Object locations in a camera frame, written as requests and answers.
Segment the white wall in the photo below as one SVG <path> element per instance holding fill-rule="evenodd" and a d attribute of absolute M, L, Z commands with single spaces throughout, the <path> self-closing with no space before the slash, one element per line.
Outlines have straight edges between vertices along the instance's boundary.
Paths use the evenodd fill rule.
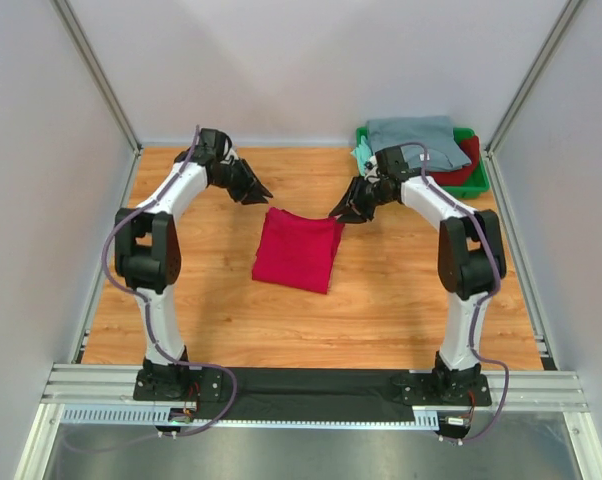
<path fill-rule="evenodd" d="M 602 0 L 590 1 L 498 152 L 551 346 L 602 437 Z"/>
<path fill-rule="evenodd" d="M 0 479 L 68 360 L 130 160 L 50 2 L 0 0 Z"/>
<path fill-rule="evenodd" d="M 144 142 L 353 141 L 449 114 L 486 142 L 565 0 L 71 0 Z"/>

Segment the gray folded cloth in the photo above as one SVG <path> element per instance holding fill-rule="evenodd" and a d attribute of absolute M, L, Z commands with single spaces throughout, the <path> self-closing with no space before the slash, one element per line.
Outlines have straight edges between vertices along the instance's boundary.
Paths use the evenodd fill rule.
<path fill-rule="evenodd" d="M 471 163 L 454 141 L 450 117 L 380 118 L 369 120 L 367 128 L 370 147 L 375 153 L 405 142 L 425 144 L 429 153 L 429 172 L 452 172 Z M 410 168 L 421 168 L 421 147 L 406 146 L 401 151 Z"/>

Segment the red cloth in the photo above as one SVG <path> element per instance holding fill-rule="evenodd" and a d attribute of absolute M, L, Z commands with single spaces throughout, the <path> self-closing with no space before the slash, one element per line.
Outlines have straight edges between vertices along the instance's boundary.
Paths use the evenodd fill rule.
<path fill-rule="evenodd" d="M 252 279 L 328 293 L 344 224 L 270 208 L 265 215 Z"/>
<path fill-rule="evenodd" d="M 468 181 L 472 172 L 479 166 L 481 160 L 481 145 L 476 135 L 459 142 L 459 148 L 463 150 L 470 159 L 470 165 L 466 165 L 454 172 L 429 172 L 434 181 L 443 187 L 460 187 Z"/>

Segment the gray floor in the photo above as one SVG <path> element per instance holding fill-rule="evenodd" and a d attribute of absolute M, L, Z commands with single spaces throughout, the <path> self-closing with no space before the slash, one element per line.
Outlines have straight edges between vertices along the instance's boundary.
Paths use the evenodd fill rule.
<path fill-rule="evenodd" d="M 477 417 L 476 427 L 488 418 Z M 504 414 L 488 437 L 462 447 L 429 432 L 227 427 L 102 454 L 72 453 L 58 440 L 100 448 L 148 433 L 153 427 L 62 425 L 46 478 L 581 479 L 560 414 Z"/>

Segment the wooden tabletop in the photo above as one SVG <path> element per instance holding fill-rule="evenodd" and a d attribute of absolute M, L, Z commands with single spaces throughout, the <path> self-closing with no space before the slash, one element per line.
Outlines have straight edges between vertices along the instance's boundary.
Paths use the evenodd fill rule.
<path fill-rule="evenodd" d="M 148 148 L 130 199 L 146 199 L 182 149 Z M 356 175 L 343 148 L 242 148 L 270 205 L 324 218 Z M 496 205 L 491 194 L 468 201 Z M 208 188 L 178 224 L 179 329 L 191 361 L 246 367 L 431 368 L 447 318 L 437 275 L 438 235 L 399 204 L 373 222 L 347 225 L 327 295 L 253 281 L 268 205 L 234 204 Z M 481 352 L 514 370 L 542 368 L 514 264 L 486 315 Z M 133 298 L 106 285 L 84 363 L 140 364 L 145 338 Z"/>

